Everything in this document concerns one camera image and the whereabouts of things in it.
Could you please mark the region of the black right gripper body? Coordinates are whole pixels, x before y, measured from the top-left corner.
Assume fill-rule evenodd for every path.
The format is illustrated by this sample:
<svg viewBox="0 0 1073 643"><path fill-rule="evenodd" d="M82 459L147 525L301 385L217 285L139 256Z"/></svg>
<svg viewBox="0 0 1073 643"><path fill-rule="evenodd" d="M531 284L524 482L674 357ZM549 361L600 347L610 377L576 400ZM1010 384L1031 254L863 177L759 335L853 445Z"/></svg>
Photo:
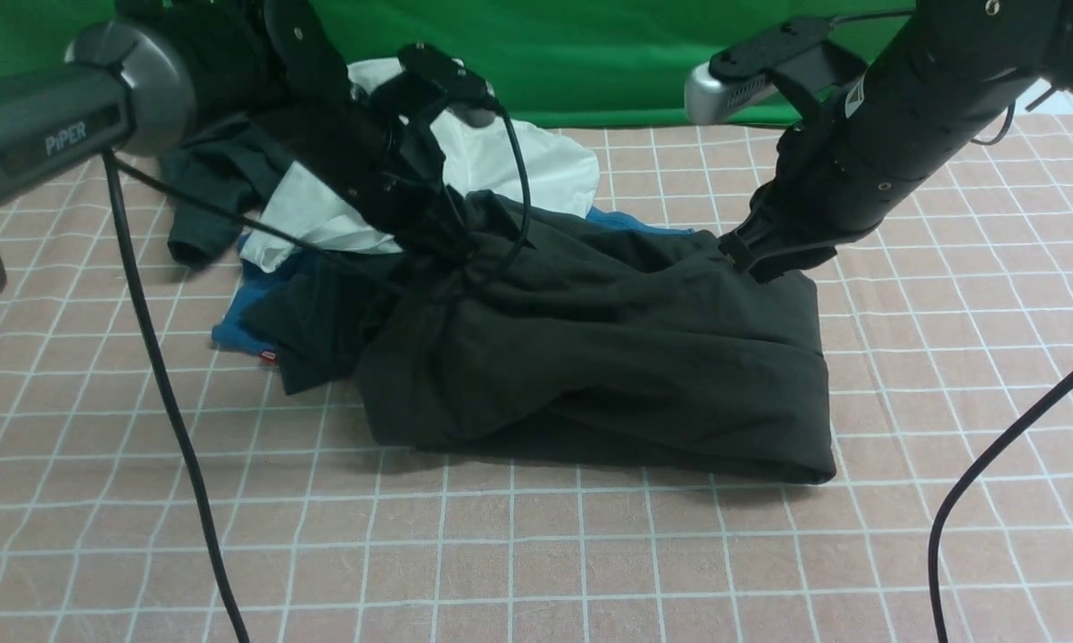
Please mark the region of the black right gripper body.
<svg viewBox="0 0 1073 643"><path fill-rule="evenodd" d="M838 246L874 231L874 214L846 194L853 175L833 151L833 134L821 126L794 125L778 138L776 175L756 188L744 222L719 238L734 269L770 282L819 267Z"/></svg>

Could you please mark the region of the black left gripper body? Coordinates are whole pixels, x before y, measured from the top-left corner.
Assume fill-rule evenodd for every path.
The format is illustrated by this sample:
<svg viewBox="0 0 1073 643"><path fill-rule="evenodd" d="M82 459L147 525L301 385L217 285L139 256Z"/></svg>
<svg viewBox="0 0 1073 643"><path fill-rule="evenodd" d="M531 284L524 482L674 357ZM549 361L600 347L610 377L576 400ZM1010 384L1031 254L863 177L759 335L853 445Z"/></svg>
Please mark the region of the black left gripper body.
<svg viewBox="0 0 1073 643"><path fill-rule="evenodd" d="M406 251L464 264L475 254L462 200L444 179L429 114L342 107L342 191L362 219Z"/></svg>

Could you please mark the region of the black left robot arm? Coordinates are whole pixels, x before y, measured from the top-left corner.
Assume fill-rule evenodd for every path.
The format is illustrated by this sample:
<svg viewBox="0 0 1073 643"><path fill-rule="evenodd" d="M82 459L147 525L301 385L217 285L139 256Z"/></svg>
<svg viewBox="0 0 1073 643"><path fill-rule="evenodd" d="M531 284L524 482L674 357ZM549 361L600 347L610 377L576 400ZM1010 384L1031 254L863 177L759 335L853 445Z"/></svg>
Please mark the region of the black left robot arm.
<svg viewBox="0 0 1073 643"><path fill-rule="evenodd" d="M397 60L361 89L307 1L121 1L62 65L0 79L0 207L101 154L157 157L247 118L407 251L464 262L474 244L430 126L452 106L490 123L495 100L426 42Z"/></svg>

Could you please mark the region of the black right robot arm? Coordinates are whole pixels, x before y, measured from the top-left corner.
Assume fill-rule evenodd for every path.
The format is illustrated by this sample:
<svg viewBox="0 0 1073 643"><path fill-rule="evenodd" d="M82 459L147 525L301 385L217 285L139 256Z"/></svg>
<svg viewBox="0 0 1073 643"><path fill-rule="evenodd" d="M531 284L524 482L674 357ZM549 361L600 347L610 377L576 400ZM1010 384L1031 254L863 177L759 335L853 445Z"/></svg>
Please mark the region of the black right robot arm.
<svg viewBox="0 0 1073 643"><path fill-rule="evenodd" d="M719 240L756 282L819 267L859 242L1037 81L1073 94L1073 1L918 1L876 60L831 40L842 17L799 16L697 65L694 123L782 94L799 119L776 175Z"/></svg>

